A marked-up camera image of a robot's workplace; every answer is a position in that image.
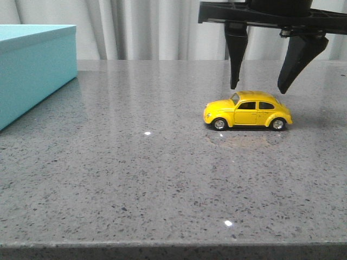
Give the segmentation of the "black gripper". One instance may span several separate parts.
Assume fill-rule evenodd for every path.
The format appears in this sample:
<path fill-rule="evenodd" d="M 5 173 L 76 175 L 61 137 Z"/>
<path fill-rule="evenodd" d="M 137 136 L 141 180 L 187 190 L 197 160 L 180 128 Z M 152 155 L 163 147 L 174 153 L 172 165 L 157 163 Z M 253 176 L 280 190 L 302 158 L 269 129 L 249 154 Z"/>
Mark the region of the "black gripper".
<path fill-rule="evenodd" d="M 230 56 L 230 88 L 239 82 L 241 63 L 248 43 L 247 25 L 328 34 L 346 34 L 346 14 L 311 8 L 312 1 L 201 2 L 198 23 L 226 23 L 224 34 Z M 325 36 L 291 37 L 278 78 L 285 94 L 301 71 L 322 51 Z"/>

